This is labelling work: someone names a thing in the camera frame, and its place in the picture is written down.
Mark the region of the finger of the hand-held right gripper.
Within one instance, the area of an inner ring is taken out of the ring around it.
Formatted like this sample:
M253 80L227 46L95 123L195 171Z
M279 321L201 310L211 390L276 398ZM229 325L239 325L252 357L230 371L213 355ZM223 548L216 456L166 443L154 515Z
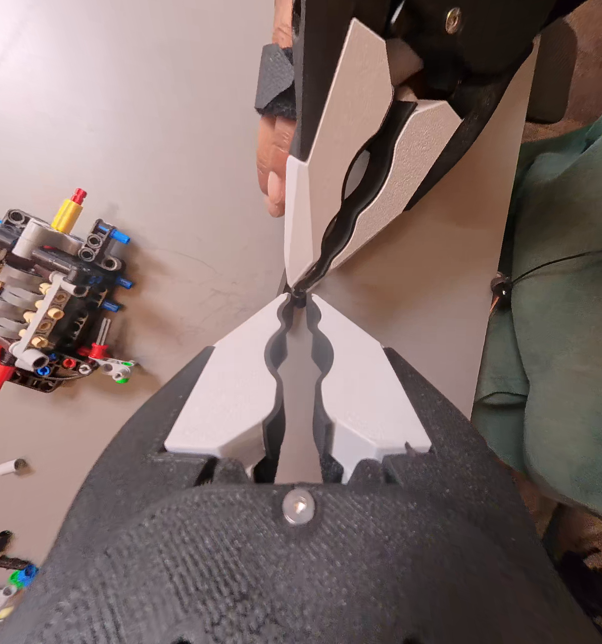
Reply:
M351 20L309 154L301 160L291 153L287 160L284 262L291 288L319 261L351 163L380 129L394 86L422 67L401 39L386 42Z
M359 184L345 197L308 272L312 289L406 210L461 119L446 101L394 101L368 145Z

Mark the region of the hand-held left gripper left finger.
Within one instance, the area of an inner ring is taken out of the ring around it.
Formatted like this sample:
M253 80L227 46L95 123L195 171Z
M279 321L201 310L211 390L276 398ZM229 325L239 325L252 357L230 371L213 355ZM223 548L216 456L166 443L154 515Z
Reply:
M288 356L289 294L217 341L164 447L238 460L275 477L286 428L279 368Z

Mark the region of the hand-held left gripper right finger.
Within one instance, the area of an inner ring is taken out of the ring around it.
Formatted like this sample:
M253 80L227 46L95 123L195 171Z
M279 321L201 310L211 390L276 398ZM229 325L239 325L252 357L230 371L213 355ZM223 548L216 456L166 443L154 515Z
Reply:
M306 300L314 388L313 436L324 483L346 483L360 461L427 453L432 442L384 347L319 296Z

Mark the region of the lego engine assembly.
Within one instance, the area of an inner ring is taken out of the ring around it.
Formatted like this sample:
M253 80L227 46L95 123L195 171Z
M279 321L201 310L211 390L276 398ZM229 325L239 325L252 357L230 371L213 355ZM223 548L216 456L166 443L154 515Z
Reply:
M129 381L136 362L114 358L111 319L131 289L113 224L96 219L75 236L87 192L76 189L51 222L21 209L0 218L0 391L5 384L52 393L95 373Z

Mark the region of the pile of loose lego pieces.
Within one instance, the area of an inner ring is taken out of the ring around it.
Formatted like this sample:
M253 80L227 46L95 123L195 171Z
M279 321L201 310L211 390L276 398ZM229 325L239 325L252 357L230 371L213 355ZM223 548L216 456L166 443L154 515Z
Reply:
M13 540L12 531L0 531L0 623L12 613L39 571L31 560L9 553Z

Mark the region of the person's right hand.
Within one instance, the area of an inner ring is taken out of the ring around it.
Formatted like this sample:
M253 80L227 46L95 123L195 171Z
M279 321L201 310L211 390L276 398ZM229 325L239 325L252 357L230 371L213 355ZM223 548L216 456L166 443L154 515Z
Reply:
M291 47L293 1L275 1L272 43ZM257 141L258 185L273 218L284 215L286 206L286 166L296 121L269 115L260 118Z

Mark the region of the dark grey chair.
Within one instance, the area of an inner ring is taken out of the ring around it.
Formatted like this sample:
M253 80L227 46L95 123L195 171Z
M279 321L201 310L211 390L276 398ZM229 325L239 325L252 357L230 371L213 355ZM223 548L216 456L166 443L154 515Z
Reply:
M577 57L578 38L567 20L557 19L542 31L527 122L549 125L563 120Z

